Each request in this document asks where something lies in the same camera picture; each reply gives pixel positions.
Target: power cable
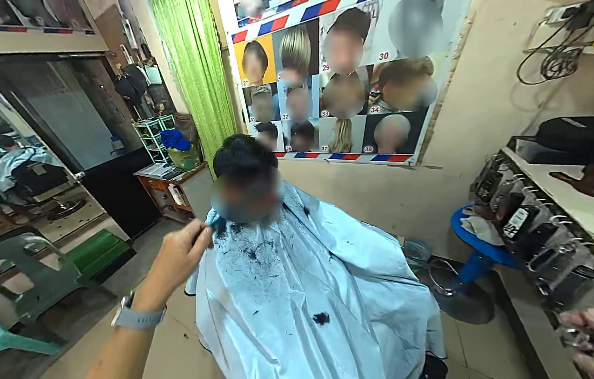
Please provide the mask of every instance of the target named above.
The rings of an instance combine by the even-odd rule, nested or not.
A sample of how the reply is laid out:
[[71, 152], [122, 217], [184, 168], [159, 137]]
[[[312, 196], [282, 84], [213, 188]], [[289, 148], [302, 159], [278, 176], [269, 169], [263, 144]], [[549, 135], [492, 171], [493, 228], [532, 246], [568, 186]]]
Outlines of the power cable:
[[556, 47], [554, 48], [545, 48], [549, 50], [549, 53], [543, 59], [542, 63], [540, 64], [540, 75], [543, 77], [543, 80], [540, 82], [527, 82], [521, 77], [521, 69], [528, 62], [528, 60], [534, 56], [540, 49], [545, 46], [550, 40], [554, 38], [561, 30], [568, 26], [570, 22], [578, 15], [578, 13], [574, 14], [571, 18], [569, 18], [559, 29], [557, 29], [548, 39], [546, 39], [540, 46], [533, 49], [533, 51], [524, 58], [523, 61], [519, 64], [516, 69], [516, 77], [522, 84], [526, 84], [528, 86], [536, 86], [537, 84], [542, 84], [545, 82], [549, 82], [550, 80], [561, 79], [569, 76], [575, 71], [578, 70], [578, 59], [584, 50], [584, 46], [576, 47], [574, 43], [581, 39], [589, 30], [594, 28], [594, 24], [588, 26], [585, 30], [580, 33], [577, 37], [572, 39], [570, 42], [566, 43], [573, 35], [573, 32], [569, 33], [568, 36]]

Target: barber's arm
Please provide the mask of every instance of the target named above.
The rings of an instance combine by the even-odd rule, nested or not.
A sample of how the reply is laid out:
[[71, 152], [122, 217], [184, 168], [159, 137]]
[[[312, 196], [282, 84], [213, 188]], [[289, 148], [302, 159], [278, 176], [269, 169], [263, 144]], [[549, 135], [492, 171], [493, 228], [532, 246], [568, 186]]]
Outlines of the barber's arm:
[[[161, 312], [173, 291], [184, 283], [211, 244], [213, 229], [193, 220], [181, 231], [169, 233], [157, 258], [135, 295], [134, 312]], [[154, 328], [145, 330], [115, 326], [107, 346], [91, 365], [87, 379], [140, 379], [154, 337]]]

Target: green mat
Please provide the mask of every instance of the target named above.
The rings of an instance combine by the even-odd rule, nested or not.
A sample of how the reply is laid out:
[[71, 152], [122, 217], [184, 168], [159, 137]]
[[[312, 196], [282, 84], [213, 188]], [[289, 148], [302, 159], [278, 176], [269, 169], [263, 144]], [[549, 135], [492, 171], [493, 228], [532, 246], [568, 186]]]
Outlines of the green mat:
[[72, 249], [66, 257], [82, 274], [93, 277], [130, 248], [121, 238], [103, 229]]

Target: wristwatch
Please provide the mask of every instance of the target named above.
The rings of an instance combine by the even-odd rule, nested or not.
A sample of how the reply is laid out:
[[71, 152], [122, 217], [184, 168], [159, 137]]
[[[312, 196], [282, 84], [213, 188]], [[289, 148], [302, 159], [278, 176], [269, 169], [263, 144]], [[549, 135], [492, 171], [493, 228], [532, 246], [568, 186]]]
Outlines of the wristwatch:
[[124, 326], [126, 328], [146, 330], [153, 328], [163, 320], [166, 314], [166, 306], [160, 312], [137, 312], [131, 309], [135, 291], [124, 296], [119, 303], [119, 310], [112, 319], [112, 326]]

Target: barber cape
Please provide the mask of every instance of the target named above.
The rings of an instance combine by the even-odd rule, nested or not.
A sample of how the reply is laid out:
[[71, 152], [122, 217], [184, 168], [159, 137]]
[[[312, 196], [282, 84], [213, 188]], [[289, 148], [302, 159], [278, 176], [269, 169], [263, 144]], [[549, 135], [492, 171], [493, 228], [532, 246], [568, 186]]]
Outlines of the barber cape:
[[6, 190], [16, 185], [16, 182], [11, 179], [11, 172], [27, 160], [63, 167], [58, 159], [55, 159], [46, 150], [39, 147], [28, 146], [10, 151], [0, 158], [0, 192], [4, 194]]
[[226, 378], [416, 379], [426, 350], [445, 357], [437, 303], [389, 234], [287, 183], [273, 218], [225, 225], [186, 291]]

